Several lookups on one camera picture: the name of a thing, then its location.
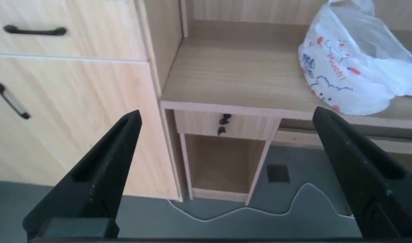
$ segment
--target white cable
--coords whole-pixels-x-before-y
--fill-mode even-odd
[[[344,217],[344,218],[347,218],[347,219],[354,219],[354,216],[341,215],[340,213],[338,213],[338,211],[335,209],[335,207],[333,206],[333,204],[332,204],[332,202],[330,201],[330,199],[326,196],[326,194],[325,194],[323,191],[321,191],[321,189],[319,189],[318,187],[316,187],[315,185],[313,185],[313,184],[311,184],[311,183],[309,183],[309,182],[303,184],[303,185],[300,187],[300,189],[299,189],[299,190],[297,191],[297,193],[295,194],[295,196],[294,196],[294,198],[293,198],[293,201],[291,202],[291,206],[289,207],[289,210],[288,210],[287,212],[285,212],[285,213],[269,213],[269,212],[261,211],[261,210],[259,210],[259,209],[255,209],[255,208],[251,208],[251,207],[241,207],[241,208],[238,208],[238,209],[234,209],[234,210],[232,210],[232,211],[229,211],[228,213],[224,213],[224,214],[222,214],[222,215],[219,215],[219,216],[217,216],[217,217],[214,217],[214,218],[212,218],[212,219],[199,219],[199,218],[194,217],[194,216],[190,215],[189,213],[185,212],[183,209],[180,209],[178,206],[174,205],[174,203],[171,202],[170,200],[167,200],[167,201],[169,202],[169,204],[170,204],[173,208],[175,208],[176,210],[178,210],[180,213],[188,216],[189,218],[191,218],[191,219],[193,219],[193,220],[196,220],[196,221],[199,221],[199,222],[203,222],[203,223],[208,223],[208,222],[211,222],[211,221],[220,219],[220,218],[222,218],[222,217],[225,217],[225,216],[227,216],[227,215],[230,215],[231,213],[235,213],[235,212],[242,211],[242,210],[251,210],[251,211],[255,211],[255,212],[258,212],[258,213],[263,213],[263,214],[265,214],[265,215],[270,215],[270,216],[285,216],[285,215],[288,215],[288,214],[291,212],[291,210],[293,209],[293,205],[294,205],[295,199],[299,196],[301,190],[303,190],[303,188],[305,188],[305,186],[312,186],[312,187],[315,188],[318,192],[320,192],[320,193],[327,199],[327,201],[328,201],[328,203],[330,203],[330,206],[332,207],[333,211],[334,211],[339,217]]]

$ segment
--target plastic bag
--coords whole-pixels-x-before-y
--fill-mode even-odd
[[[324,4],[299,59],[312,92],[342,113],[377,113],[412,95],[412,54],[375,18],[372,0]]]

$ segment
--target cabinet door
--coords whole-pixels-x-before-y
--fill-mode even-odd
[[[147,63],[0,56],[3,83],[31,118],[23,124],[72,168],[127,112],[143,126],[126,194],[178,198]]]
[[[54,185],[66,168],[33,136],[27,122],[0,95],[0,180]]]
[[[10,34],[7,25],[67,32]],[[147,60],[134,0],[0,0],[0,53]]]

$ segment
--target light wood furniture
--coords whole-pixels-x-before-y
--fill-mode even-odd
[[[139,109],[124,193],[183,199],[183,161],[174,159],[158,102],[181,40],[180,5],[160,2],[0,0],[0,85],[15,103],[0,94],[0,180],[55,185],[122,115]],[[6,25],[67,32],[10,34]]]
[[[67,33],[7,34],[6,25]],[[0,53],[148,60],[135,1],[0,0]]]
[[[175,112],[191,197],[247,204],[270,145],[322,146],[310,121],[324,104],[306,85],[297,48],[325,2],[181,1],[185,38],[160,103]],[[412,1],[378,0],[376,11],[412,51]],[[234,120],[218,136],[224,113]],[[412,156],[412,97],[342,116],[385,151]]]

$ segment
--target desk drawer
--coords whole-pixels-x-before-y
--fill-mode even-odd
[[[0,53],[147,61],[134,0],[0,0]]]
[[[222,113],[175,111],[177,131],[182,134],[218,136],[218,129],[223,126],[225,132],[219,135],[222,137],[272,140],[281,122],[277,117],[231,114],[229,123],[221,125],[222,118]]]

